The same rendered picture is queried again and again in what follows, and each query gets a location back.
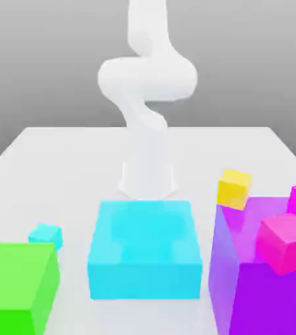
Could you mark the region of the small pink cube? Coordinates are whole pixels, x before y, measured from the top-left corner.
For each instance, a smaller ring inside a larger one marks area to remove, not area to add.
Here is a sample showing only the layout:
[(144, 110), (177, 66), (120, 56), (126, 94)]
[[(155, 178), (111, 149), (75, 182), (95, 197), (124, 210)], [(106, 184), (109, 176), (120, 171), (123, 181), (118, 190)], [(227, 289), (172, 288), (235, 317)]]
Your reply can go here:
[(296, 272), (296, 215), (286, 213), (263, 219), (255, 246), (276, 274)]

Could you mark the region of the small yellow cube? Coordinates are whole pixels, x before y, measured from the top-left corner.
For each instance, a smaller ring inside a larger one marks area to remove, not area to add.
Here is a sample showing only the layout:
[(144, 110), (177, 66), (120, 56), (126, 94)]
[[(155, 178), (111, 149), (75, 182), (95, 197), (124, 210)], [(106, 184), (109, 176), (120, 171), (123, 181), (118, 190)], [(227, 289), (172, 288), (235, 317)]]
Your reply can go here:
[(242, 211), (251, 185), (252, 174), (225, 169), (218, 181), (217, 204)]

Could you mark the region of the small cyan cube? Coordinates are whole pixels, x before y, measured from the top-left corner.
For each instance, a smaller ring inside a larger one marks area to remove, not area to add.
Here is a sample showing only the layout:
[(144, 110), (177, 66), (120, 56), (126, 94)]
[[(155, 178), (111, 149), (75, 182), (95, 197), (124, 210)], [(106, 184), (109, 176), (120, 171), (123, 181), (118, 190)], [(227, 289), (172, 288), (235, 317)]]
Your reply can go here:
[(40, 223), (29, 234), (28, 242), (30, 243), (53, 243), (56, 251), (63, 246), (62, 229), (52, 224)]

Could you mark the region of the large cyan box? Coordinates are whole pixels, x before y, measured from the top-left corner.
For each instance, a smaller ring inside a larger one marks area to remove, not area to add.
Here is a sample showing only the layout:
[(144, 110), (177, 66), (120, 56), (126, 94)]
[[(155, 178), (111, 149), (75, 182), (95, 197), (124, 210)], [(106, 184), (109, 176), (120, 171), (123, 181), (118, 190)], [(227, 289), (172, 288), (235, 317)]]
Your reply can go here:
[(92, 299), (198, 299), (202, 272), (189, 201), (100, 203), (88, 255)]

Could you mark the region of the large purple box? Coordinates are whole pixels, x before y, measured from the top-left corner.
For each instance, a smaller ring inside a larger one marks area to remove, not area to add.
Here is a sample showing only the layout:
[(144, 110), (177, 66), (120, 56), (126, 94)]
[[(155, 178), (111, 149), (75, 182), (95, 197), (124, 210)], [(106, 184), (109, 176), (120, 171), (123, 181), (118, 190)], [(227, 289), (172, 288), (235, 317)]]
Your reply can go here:
[(276, 275), (255, 251), (262, 219), (285, 197), (251, 197), (244, 210), (217, 205), (208, 289), (218, 335), (296, 335), (296, 272)]

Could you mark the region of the large green box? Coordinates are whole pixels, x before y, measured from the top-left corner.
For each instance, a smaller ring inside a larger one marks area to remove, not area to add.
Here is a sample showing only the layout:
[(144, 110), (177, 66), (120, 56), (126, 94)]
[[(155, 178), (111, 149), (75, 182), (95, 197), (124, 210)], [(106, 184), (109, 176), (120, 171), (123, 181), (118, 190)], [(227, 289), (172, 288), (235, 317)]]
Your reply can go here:
[(0, 243), (0, 335), (44, 335), (59, 282), (53, 243)]

